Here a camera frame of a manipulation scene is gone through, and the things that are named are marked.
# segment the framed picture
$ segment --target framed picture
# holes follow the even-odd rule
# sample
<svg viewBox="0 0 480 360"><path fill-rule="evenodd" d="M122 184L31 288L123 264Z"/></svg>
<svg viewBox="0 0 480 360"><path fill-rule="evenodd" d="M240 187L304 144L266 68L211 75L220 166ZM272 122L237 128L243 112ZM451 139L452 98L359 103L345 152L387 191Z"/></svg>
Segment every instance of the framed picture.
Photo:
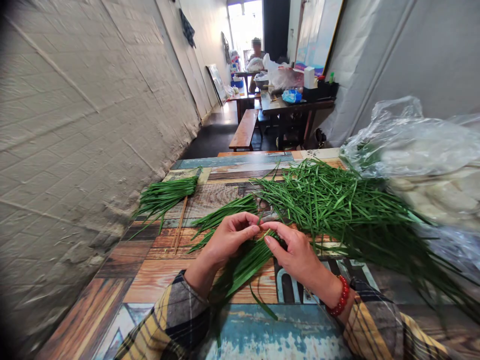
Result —
<svg viewBox="0 0 480 360"><path fill-rule="evenodd" d="M222 107L228 99L227 93L224 89L224 84L220 78L220 72L216 64L207 65L208 74L210 75L211 83L215 88L216 96L218 98L218 103Z"/></svg>
<svg viewBox="0 0 480 360"><path fill-rule="evenodd" d="M304 6L295 69L311 66L319 77L325 75L343 0L310 0Z"/></svg>

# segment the bench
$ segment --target bench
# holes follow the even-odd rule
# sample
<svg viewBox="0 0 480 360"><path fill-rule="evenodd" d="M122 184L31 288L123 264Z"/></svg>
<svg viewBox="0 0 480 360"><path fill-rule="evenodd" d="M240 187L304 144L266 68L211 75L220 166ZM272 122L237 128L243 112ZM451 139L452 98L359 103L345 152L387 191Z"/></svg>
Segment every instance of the bench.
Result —
<svg viewBox="0 0 480 360"><path fill-rule="evenodd" d="M249 149L253 151L252 147L252 136L254 135L255 126L258 125L260 130L260 137L263 140L264 136L262 134L262 129L260 129L259 123L259 110L258 109L247 109L241 118L240 124L235 131L235 135L228 146L229 149L233 149L234 152L237 149Z"/></svg>

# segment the table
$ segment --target table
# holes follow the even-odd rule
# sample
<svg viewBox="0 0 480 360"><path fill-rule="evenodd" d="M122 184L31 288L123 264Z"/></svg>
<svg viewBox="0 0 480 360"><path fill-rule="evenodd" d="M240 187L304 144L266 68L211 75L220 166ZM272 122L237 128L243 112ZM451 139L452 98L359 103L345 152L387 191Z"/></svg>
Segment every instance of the table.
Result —
<svg viewBox="0 0 480 360"><path fill-rule="evenodd" d="M195 194L188 199L178 252L175 254L170 246L183 201L166 214L160 235L157 221L127 241L142 227L144 218L137 217L37 359L112 359L121 339L150 311L178 271L187 268L198 255L198 251L187 254L190 246L202 239L200 235L190 241L196 232L192 221L254 191L256 187L248 179L263 177L278 162L280 168L285 168L292 162L317 157L331 166L341 167L338 153L338 149L321 149L178 160L166 180L191 176L198 166L203 167ZM327 239L323 244L337 245ZM452 305L446 305L444 312L450 336L447 339L436 315L403 276L350 261L330 251L319 256L334 273L360 277L380 289L428 335L467 358L480 359L480 328ZM264 265L251 285L256 296L268 304L280 320L274 321L263 312L248 286L241 288L231 299L229 308L222 312L223 357L215 339L209 338L201 348L200 358L350 358L336 324L274 258Z"/></svg>
<svg viewBox="0 0 480 360"><path fill-rule="evenodd" d="M316 102L304 102L298 104L287 104L282 100L282 96L279 95L276 98L272 97L269 91L262 90L260 92L261 98L261 109L264 116L268 115L279 115L279 126L278 126L278 149L283 150L284 146L288 144L284 140L284 135L287 133L288 126L291 125L289 122L288 115L293 113L303 113L302 117L304 118L302 123L305 123L305 130L303 134L302 141L306 141L310 132L312 131L312 126L315 120L315 114L317 110L329 109L335 106L333 100L325 101L316 101Z"/></svg>
<svg viewBox="0 0 480 360"><path fill-rule="evenodd" d="M239 124L240 124L240 121L242 121L242 116L244 115L245 110L248 109L248 103L254 99L260 99L260 94L255 93L255 94L240 95L238 93L238 94L235 94L235 96L228 99L228 101L236 102L236 116L238 118Z"/></svg>
<svg viewBox="0 0 480 360"><path fill-rule="evenodd" d="M246 89L246 92L247 94L249 95L252 95L252 94L258 94L259 92L258 91L254 91L254 92L250 92L250 88L249 88L249 81L248 81L248 78L251 76L251 77L254 77L255 75L257 75L260 71L239 71L239 72L236 72L235 75L237 77L240 77L240 78L243 78L245 80L245 89Z"/></svg>

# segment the patterned tabletop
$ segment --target patterned tabletop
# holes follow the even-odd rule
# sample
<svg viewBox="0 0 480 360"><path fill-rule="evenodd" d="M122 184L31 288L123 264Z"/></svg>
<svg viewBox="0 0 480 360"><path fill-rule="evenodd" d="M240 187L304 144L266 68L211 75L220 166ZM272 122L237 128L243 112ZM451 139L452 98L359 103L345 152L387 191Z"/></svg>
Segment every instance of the patterned tabletop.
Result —
<svg viewBox="0 0 480 360"><path fill-rule="evenodd" d="M292 162L314 156L333 167L342 166L338 149L178 160L164 180L191 176L197 172L197 167L203 168L195 194L188 199L177 253L171 246L183 202L167 213L160 234L160 221L156 221L128 241L142 227L145 218L135 219L43 347L38 359L112 359L127 333L147 314L175 275L198 255L198 251L187 254L190 247L202 239L200 235L191 241L196 233L192 221L254 191L256 188L249 183L249 178L263 177L278 162L280 168L285 168ZM323 241L324 245L336 244L329 239ZM440 323L435 314L428 312L405 278L329 251L318 255L335 274L348 279L359 277L400 306L407 307L408 314L414 316L429 335L445 343L451 342L448 345L456 350L480 359L480 345L475 340L480 338L480 329L455 312L452 314L457 323L448 334L450 338L446 339L439 331ZM211 336L198 349L196 358L351 358L336 322L318 306L318 299L311 298L276 260L271 258L251 285L256 296L269 304L279 320L263 312L248 286L241 288L222 311L221 347L217 347L215 337Z"/></svg>

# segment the red beaded bracelet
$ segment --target red beaded bracelet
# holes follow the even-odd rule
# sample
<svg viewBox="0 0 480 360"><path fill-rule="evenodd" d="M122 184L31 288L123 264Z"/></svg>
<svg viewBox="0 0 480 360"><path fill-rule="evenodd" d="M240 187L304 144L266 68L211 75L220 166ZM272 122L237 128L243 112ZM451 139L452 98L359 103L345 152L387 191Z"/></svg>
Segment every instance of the red beaded bracelet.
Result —
<svg viewBox="0 0 480 360"><path fill-rule="evenodd" d="M338 304L334 308L329 308L328 306L326 307L326 310L328 311L328 313L333 317L339 316L344 311L345 306L347 305L347 301L349 300L349 294L350 294L350 287L347 280L342 275L339 275L338 278L341 280L341 283L343 284L343 290L341 291L340 300L338 301Z"/></svg>

